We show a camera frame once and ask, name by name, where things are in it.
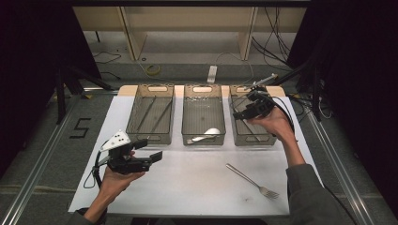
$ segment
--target hand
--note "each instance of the hand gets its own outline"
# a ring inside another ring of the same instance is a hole
[[[145,172],[120,174],[118,172],[113,172],[111,168],[106,167],[105,174],[103,175],[102,179],[102,185],[99,189],[99,194],[91,203],[91,206],[84,214],[84,217],[92,223],[97,222],[108,205],[112,203],[115,198],[130,185],[131,181],[140,178],[144,174]]]
[[[295,134],[290,127],[288,118],[277,107],[273,108],[271,113],[264,116],[257,116],[248,120],[248,123],[263,126],[269,133],[275,134],[282,142],[289,167],[305,164]]]
[[[276,135],[279,140],[294,136],[288,118],[277,107],[274,107],[268,116],[260,115],[247,120],[247,122],[264,127],[268,133]]]

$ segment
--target metal rail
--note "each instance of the metal rail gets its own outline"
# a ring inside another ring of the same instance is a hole
[[[2,220],[2,225],[14,225],[17,224],[19,218],[21,217],[24,208],[27,205],[27,202],[32,195],[38,180],[40,179],[41,175],[44,172],[44,169],[49,162],[51,155],[55,147],[57,146],[60,137],[65,129],[65,126],[68,124],[70,119],[70,115],[79,102],[80,96],[74,96],[70,100],[69,106],[67,108],[67,113],[64,119],[61,121],[59,125],[56,125],[49,141],[47,141],[42,153],[40,154],[38,161],[36,162],[34,168],[32,169],[31,173],[27,177],[26,181],[24,182],[20,192],[13,200],[11,206],[7,210],[6,216]]]
[[[321,142],[326,155],[329,158],[331,167],[335,171],[337,178],[342,185],[343,191],[349,200],[352,209],[354,210],[355,215],[360,224],[368,225],[368,224],[375,224],[372,220],[371,215],[369,214],[369,210],[362,200],[357,188],[355,187],[352,179],[350,178],[347,170],[343,162],[340,160],[339,155],[336,153],[333,144],[331,143],[328,133],[325,131],[324,127],[322,126],[321,122],[317,122],[314,115],[309,112],[308,114],[310,118],[310,122],[313,125],[316,135]]]

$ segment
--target fork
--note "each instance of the fork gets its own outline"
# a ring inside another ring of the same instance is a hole
[[[241,177],[245,178],[247,181],[252,183],[254,186],[256,186],[260,190],[260,193],[263,194],[264,196],[266,196],[267,198],[271,198],[271,199],[278,198],[279,194],[277,192],[272,191],[266,187],[261,187],[261,186],[257,185],[251,178],[249,178],[247,175],[240,172],[237,168],[233,167],[231,164],[227,163],[225,166],[228,169],[230,169],[231,171],[233,171],[236,174],[240,175]]]

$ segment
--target tray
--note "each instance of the tray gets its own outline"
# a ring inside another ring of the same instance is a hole
[[[229,86],[230,95],[228,101],[235,145],[273,145],[276,142],[276,137],[269,134],[263,127],[254,126],[246,121],[234,119],[232,113],[241,112],[246,109],[246,105],[252,103],[246,98],[246,94],[250,89],[244,90],[244,88],[245,86],[239,85]]]
[[[170,144],[174,114],[174,86],[138,85],[126,133],[133,142],[148,139],[148,144]]]
[[[188,143],[192,138],[203,136],[210,128],[217,128],[220,134],[199,142]],[[223,145],[225,122],[222,89],[219,85],[184,86],[181,133],[184,145]]]

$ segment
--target gray sleeve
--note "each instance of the gray sleeve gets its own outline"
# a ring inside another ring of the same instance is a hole
[[[309,164],[286,170],[290,189],[290,224],[344,224],[340,205],[320,184]]]
[[[72,217],[69,219],[67,225],[94,225],[94,223],[88,221],[79,214],[77,211],[73,213]]]

